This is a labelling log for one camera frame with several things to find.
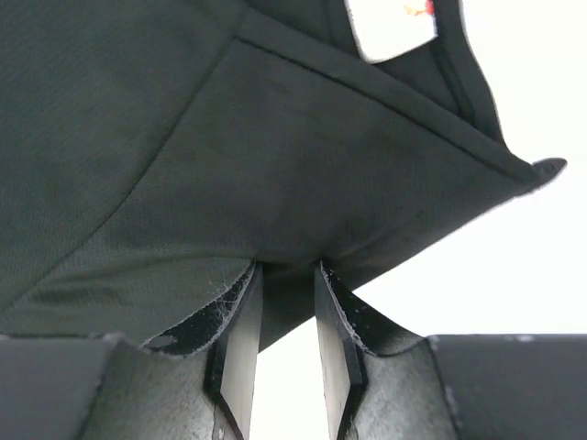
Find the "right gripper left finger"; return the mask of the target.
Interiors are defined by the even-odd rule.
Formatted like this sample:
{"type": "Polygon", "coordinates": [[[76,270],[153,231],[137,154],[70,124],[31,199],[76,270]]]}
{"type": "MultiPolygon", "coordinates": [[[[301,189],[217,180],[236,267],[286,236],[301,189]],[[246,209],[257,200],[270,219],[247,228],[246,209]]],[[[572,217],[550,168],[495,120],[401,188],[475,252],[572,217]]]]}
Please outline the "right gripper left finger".
{"type": "Polygon", "coordinates": [[[4,439],[246,439],[263,297],[250,266],[143,347],[117,334],[5,336],[4,439]]]}

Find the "black t shirt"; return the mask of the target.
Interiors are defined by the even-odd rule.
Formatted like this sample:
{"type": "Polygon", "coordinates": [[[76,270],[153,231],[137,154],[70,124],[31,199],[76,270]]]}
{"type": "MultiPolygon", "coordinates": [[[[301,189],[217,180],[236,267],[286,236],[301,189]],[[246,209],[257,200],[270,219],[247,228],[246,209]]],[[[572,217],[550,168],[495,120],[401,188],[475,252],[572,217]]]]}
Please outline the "black t shirt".
{"type": "Polygon", "coordinates": [[[1,331],[193,352],[265,269],[260,344],[552,181],[507,147],[457,1],[4,1],[1,331]]]}

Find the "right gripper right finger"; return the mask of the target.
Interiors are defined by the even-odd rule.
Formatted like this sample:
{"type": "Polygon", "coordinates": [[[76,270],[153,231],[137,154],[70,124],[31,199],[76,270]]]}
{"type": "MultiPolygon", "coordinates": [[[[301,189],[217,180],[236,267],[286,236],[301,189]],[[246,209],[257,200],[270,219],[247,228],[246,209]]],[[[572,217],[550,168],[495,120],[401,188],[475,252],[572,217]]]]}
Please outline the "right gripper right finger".
{"type": "Polygon", "coordinates": [[[325,265],[315,310],[334,439],[583,439],[584,335],[432,335],[393,322],[325,265]]]}

